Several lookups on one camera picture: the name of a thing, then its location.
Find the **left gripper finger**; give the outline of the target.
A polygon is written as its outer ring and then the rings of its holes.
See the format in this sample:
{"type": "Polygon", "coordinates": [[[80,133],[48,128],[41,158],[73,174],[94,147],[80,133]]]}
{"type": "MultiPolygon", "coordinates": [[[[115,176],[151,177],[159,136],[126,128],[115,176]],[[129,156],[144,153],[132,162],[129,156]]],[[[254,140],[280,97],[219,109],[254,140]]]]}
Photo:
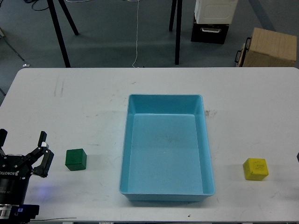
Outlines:
{"type": "Polygon", "coordinates": [[[5,156],[2,147],[4,146],[6,137],[7,137],[7,131],[5,129],[0,129],[0,155],[1,156],[5,156]]]}
{"type": "Polygon", "coordinates": [[[42,178],[48,176],[48,172],[54,158],[54,153],[49,149],[49,145],[46,143],[47,133],[41,131],[37,148],[31,153],[27,154],[24,159],[25,165],[31,168],[30,174],[36,175],[42,178]],[[42,157],[40,165],[32,167],[32,165],[42,157]]]}

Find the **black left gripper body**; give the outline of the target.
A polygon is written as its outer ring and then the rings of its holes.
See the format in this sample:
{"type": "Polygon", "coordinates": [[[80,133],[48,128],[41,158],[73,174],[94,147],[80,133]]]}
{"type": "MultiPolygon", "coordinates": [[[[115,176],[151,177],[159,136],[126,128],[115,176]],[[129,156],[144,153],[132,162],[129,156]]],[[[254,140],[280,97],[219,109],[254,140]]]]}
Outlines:
{"type": "Polygon", "coordinates": [[[0,203],[23,205],[31,175],[31,165],[24,162],[24,155],[0,157],[0,203]]]}

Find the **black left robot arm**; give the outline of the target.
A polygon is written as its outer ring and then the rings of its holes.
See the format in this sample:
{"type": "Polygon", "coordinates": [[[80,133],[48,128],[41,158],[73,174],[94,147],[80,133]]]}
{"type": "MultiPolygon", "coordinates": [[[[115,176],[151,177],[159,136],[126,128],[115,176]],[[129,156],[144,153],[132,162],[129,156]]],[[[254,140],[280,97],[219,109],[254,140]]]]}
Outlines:
{"type": "Polygon", "coordinates": [[[54,153],[42,131],[37,148],[27,155],[5,154],[0,150],[0,222],[27,224],[39,214],[39,205],[24,204],[32,175],[48,176],[54,153]]]}

